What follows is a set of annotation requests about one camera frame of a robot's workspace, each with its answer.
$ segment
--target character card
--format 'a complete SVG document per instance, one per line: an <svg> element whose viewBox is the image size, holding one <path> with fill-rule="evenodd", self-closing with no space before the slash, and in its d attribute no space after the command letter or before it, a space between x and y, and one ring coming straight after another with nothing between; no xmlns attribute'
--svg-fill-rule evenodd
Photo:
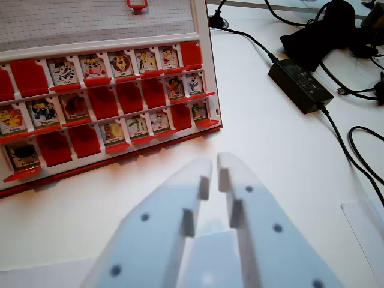
<svg viewBox="0 0 384 288"><path fill-rule="evenodd" d="M113 76L122 77L133 75L131 58L123 51L108 53Z"/></svg>
<svg viewBox="0 0 384 288"><path fill-rule="evenodd" d="M25 140L6 144L5 150L15 171L31 168L40 164L35 146Z"/></svg>
<svg viewBox="0 0 384 288"><path fill-rule="evenodd" d="M154 134L169 130L168 114L163 110L158 110L149 114L152 130Z"/></svg>
<svg viewBox="0 0 384 288"><path fill-rule="evenodd" d="M148 48L135 50L134 55L140 74L157 69L155 54Z"/></svg>
<svg viewBox="0 0 384 288"><path fill-rule="evenodd" d="M107 77L104 62L96 54L82 55L79 57L79 61L84 79Z"/></svg>
<svg viewBox="0 0 384 288"><path fill-rule="evenodd" d="M35 128L43 128L59 122L55 107L48 98L26 102L26 107Z"/></svg>
<svg viewBox="0 0 384 288"><path fill-rule="evenodd" d="M192 117L194 122L208 118L206 103L203 100L195 102L192 105Z"/></svg>
<svg viewBox="0 0 384 288"><path fill-rule="evenodd" d="M204 92L203 79L198 73L187 75L188 92L190 95L195 95Z"/></svg>
<svg viewBox="0 0 384 288"><path fill-rule="evenodd" d="M26 131L22 113L12 105L0 107L0 135L10 135Z"/></svg>
<svg viewBox="0 0 384 288"><path fill-rule="evenodd" d="M132 140L149 134L145 119L140 115L135 115L131 119L128 119L127 125Z"/></svg>
<svg viewBox="0 0 384 288"><path fill-rule="evenodd" d="M125 142L124 133L119 123L115 121L100 125L101 135L103 136L105 146Z"/></svg>
<svg viewBox="0 0 384 288"><path fill-rule="evenodd" d="M77 94L59 96L60 104L67 122L89 117L88 109L83 97Z"/></svg>
<svg viewBox="0 0 384 288"><path fill-rule="evenodd" d="M175 76L171 78L166 78L166 85L169 100L175 100L185 97L181 77Z"/></svg>
<svg viewBox="0 0 384 288"><path fill-rule="evenodd" d="M77 74L72 62L65 57L48 59L50 75L55 86L77 83Z"/></svg>
<svg viewBox="0 0 384 288"><path fill-rule="evenodd" d="M159 47L158 51L163 69L179 67L178 53L172 46Z"/></svg>

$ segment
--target black screw hole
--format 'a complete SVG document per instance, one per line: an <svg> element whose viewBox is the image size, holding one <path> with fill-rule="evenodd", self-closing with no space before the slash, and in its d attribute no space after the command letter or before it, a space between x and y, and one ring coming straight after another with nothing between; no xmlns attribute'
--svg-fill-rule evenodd
<svg viewBox="0 0 384 288"><path fill-rule="evenodd" d="M149 214L148 213L144 213L144 214L142 214L142 216L140 218L141 218L141 220L143 222L145 222L145 221L147 221L149 219Z"/></svg>
<svg viewBox="0 0 384 288"><path fill-rule="evenodd" d="M110 275L112 277L117 277L121 273L120 265L114 265L110 270Z"/></svg>
<svg viewBox="0 0 384 288"><path fill-rule="evenodd" d="M323 282L321 282L320 280L313 280L312 285L314 288L324 288L325 287Z"/></svg>
<svg viewBox="0 0 384 288"><path fill-rule="evenodd" d="M275 224L274 225L274 230L277 233L281 233L283 231L283 227L280 224Z"/></svg>

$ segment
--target cartoon bear card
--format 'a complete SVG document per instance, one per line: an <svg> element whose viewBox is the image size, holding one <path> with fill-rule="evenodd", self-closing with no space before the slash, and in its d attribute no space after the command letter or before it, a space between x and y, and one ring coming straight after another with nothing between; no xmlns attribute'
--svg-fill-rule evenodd
<svg viewBox="0 0 384 288"><path fill-rule="evenodd" d="M154 134L169 130L168 114L163 110L158 110L149 114L152 130Z"/></svg>
<svg viewBox="0 0 384 288"><path fill-rule="evenodd" d="M59 101L67 122L89 118L84 98L76 93L59 96Z"/></svg>
<svg viewBox="0 0 384 288"><path fill-rule="evenodd" d="M145 119L140 115L132 116L130 119L127 119L128 131L130 133L130 138L136 139L143 136L147 136L148 128L146 126Z"/></svg>
<svg viewBox="0 0 384 288"><path fill-rule="evenodd" d="M140 74L157 69L155 54L148 48L135 50L134 55Z"/></svg>
<svg viewBox="0 0 384 288"><path fill-rule="evenodd" d="M101 135L105 146L125 142L124 133L119 123L110 121L100 125Z"/></svg>
<svg viewBox="0 0 384 288"><path fill-rule="evenodd" d="M166 78L167 95L169 100L184 98L184 87L179 76Z"/></svg>
<svg viewBox="0 0 384 288"><path fill-rule="evenodd" d="M163 69L179 67L178 53L172 46L159 47L158 51Z"/></svg>
<svg viewBox="0 0 384 288"><path fill-rule="evenodd" d="M11 135L26 131L26 125L19 109L12 105L0 107L0 135Z"/></svg>
<svg viewBox="0 0 384 288"><path fill-rule="evenodd" d="M203 79L198 73L187 75L188 92L190 95L195 95L204 92Z"/></svg>
<svg viewBox="0 0 384 288"><path fill-rule="evenodd" d="M6 144L5 150L15 171L31 168L40 164L35 146L25 140Z"/></svg>
<svg viewBox="0 0 384 288"><path fill-rule="evenodd" d="M105 64L96 54L82 55L79 61L84 79L107 77Z"/></svg>
<svg viewBox="0 0 384 288"><path fill-rule="evenodd" d="M113 76L122 77L133 75L131 58L124 51L108 53Z"/></svg>
<svg viewBox="0 0 384 288"><path fill-rule="evenodd" d="M35 128L43 128L59 122L55 107L48 98L26 102L26 106Z"/></svg>
<svg viewBox="0 0 384 288"><path fill-rule="evenodd" d="M55 86L77 83L77 74L72 62L65 57L48 59L50 75Z"/></svg>

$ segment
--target power adapter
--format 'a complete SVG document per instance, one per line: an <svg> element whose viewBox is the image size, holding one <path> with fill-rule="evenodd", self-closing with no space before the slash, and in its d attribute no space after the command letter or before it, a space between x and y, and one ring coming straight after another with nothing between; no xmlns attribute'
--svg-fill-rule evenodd
<svg viewBox="0 0 384 288"><path fill-rule="evenodd" d="M304 114L325 107L333 99L332 94L294 59L274 61L268 75Z"/></svg>

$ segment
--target white tabletop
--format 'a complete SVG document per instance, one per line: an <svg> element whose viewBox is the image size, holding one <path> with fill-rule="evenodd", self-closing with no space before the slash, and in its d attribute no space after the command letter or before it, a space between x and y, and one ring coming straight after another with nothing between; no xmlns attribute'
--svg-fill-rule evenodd
<svg viewBox="0 0 384 288"><path fill-rule="evenodd" d="M210 5L212 13L217 6ZM281 35L297 30L268 10L223 7L230 28L251 33L277 56ZM280 12L303 23L312 14ZM223 129L0 200L0 270L98 255L121 218L189 161L218 152L242 158L269 188L300 232L346 287L378 287L340 204L375 193L351 168L321 113L303 115L268 76L265 53L248 39L212 31ZM379 79L369 61L335 51L325 64L351 89ZM315 77L334 95L328 110L347 143L354 125L384 134L384 107L341 97L318 69ZM356 133L362 155L384 175L382 142ZM210 200L202 204L198 235L228 229L225 195L214 169Z"/></svg>

